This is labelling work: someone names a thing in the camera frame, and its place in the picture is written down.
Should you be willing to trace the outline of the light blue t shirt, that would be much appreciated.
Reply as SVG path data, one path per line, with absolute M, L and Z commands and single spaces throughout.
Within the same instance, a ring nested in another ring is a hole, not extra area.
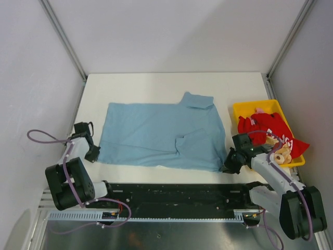
M 189 92 L 177 104 L 110 103 L 99 146 L 112 165 L 219 172 L 227 156 L 214 98 Z

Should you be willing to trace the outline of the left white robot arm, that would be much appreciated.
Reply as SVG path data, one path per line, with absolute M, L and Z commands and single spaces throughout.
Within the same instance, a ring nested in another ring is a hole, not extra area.
M 55 207 L 62 211 L 97 200 L 103 208 L 111 207 L 115 195 L 108 191 L 105 181 L 93 182 L 84 166 L 86 156 L 95 156 L 97 147 L 84 137 L 70 139 L 66 151 L 45 175 Z

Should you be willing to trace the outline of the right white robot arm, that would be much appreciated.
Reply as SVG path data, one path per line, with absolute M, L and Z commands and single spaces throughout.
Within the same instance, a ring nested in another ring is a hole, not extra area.
M 222 171 L 239 174 L 243 166 L 248 166 L 267 182 L 267 185 L 246 184 L 246 192 L 240 195 L 244 208 L 258 205 L 267 210 L 279 220 L 285 235 L 292 240 L 310 241 L 314 233 L 327 229 L 320 191 L 294 179 L 275 160 L 274 153 L 281 145 L 255 146 L 246 133 L 234 135 L 232 139 L 234 147 L 230 148 Z

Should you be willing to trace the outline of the red printed t shirt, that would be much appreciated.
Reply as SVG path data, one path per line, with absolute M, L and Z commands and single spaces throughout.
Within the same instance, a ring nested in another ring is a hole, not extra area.
M 294 158 L 300 157 L 310 145 L 294 138 L 291 130 L 278 113 L 255 113 L 250 117 L 238 117 L 238 133 L 246 133 L 254 145 L 270 144 L 282 147 L 275 152 L 276 157 L 282 157 L 280 164 L 288 164 Z

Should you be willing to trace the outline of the yellow plastic bin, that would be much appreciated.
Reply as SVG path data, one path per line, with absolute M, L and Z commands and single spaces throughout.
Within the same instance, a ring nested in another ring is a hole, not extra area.
M 278 113 L 280 116 L 283 118 L 285 123 L 290 129 L 290 126 L 283 114 L 283 111 L 280 107 L 280 104 L 277 100 L 271 99 L 271 100 L 265 100 L 265 101 L 254 101 L 254 102 L 244 102 L 244 103 L 235 103 L 233 105 L 233 111 L 234 111 L 234 116 L 236 120 L 236 125 L 238 127 L 238 117 L 242 116 L 244 118 L 250 117 L 251 115 L 255 113 Z M 270 145 L 273 146 L 273 150 L 276 152 L 282 147 L 282 143 L 279 143 L 278 145 Z M 282 157 L 276 157 L 275 152 L 273 153 L 274 160 L 276 163 L 281 165 L 282 167 L 288 167 L 288 168 L 293 168 L 297 166 L 303 166 L 305 164 L 305 159 L 303 157 L 303 154 L 300 157 L 294 158 L 290 163 L 288 164 L 280 164 L 279 160 L 282 159 Z

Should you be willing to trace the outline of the aluminium frame rail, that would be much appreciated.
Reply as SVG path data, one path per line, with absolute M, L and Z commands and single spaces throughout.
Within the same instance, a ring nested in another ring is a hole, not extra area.
M 55 204 L 51 195 L 50 190 L 44 190 L 41 196 L 41 200 L 39 203 L 40 209 L 54 209 Z

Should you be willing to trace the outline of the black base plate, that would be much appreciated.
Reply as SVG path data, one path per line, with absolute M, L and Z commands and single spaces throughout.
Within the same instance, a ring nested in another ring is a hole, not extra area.
M 259 209 L 250 201 L 244 184 L 107 184 L 106 201 L 88 208 L 119 208 L 115 201 L 129 206 L 132 216 L 227 215 L 235 209 Z

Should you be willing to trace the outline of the right aluminium corner post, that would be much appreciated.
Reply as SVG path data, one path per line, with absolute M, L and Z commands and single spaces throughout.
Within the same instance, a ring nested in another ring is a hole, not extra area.
M 284 39 L 281 48 L 279 49 L 277 55 L 275 56 L 271 66 L 269 67 L 269 70 L 266 74 L 266 77 L 269 81 L 273 77 L 276 69 L 278 68 L 284 57 L 287 55 L 290 47 L 292 46 L 294 40 L 296 39 L 298 33 L 300 32 L 302 26 L 305 24 L 308 16 L 310 15 L 316 3 L 317 3 L 316 0 L 304 1 L 304 4 L 302 5 L 299 13 L 297 14 L 297 17 L 293 22 L 286 38 Z

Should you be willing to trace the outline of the aluminium corner post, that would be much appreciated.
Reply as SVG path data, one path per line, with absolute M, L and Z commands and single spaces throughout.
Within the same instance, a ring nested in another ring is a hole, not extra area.
M 70 40 L 68 39 L 68 36 L 61 25 L 55 11 L 53 10 L 53 7 L 48 0 L 39 0 L 39 3 L 44 10 L 50 24 L 54 28 L 54 31 L 56 32 L 57 36 L 60 39 L 60 42 L 62 43 L 67 55 L 69 56 L 70 60 L 73 63 L 74 68 L 80 75 L 82 81 L 86 82 L 87 81 L 87 74 L 85 70 L 83 69 L 82 64 L 79 61 L 79 58 L 73 48 L 73 46 L 70 43 Z
M 302 26 L 305 24 L 308 16 L 310 15 L 316 3 L 317 3 L 316 0 L 304 1 L 304 4 L 302 5 L 299 13 L 297 14 L 297 17 L 293 22 L 286 38 L 284 39 L 281 48 L 279 49 L 277 55 L 275 56 L 271 66 L 269 67 L 269 70 L 266 74 L 266 77 L 269 81 L 273 77 L 276 69 L 278 68 L 284 57 L 287 55 L 290 47 L 292 46 L 294 40 L 296 39 L 298 33 L 300 32 Z

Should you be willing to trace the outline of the left aluminium corner post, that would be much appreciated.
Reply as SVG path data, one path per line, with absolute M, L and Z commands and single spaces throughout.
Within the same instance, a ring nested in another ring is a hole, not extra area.
M 44 10 L 50 24 L 54 28 L 54 31 L 56 32 L 57 36 L 60 39 L 60 42 L 62 43 L 67 55 L 69 56 L 70 60 L 73 63 L 74 68 L 80 75 L 82 81 L 86 82 L 87 81 L 87 74 L 85 70 L 83 69 L 82 64 L 79 61 L 79 58 L 73 48 L 73 46 L 70 43 L 70 40 L 68 39 L 68 36 L 61 25 L 55 11 L 53 10 L 53 7 L 48 0 L 39 0 L 39 3 Z

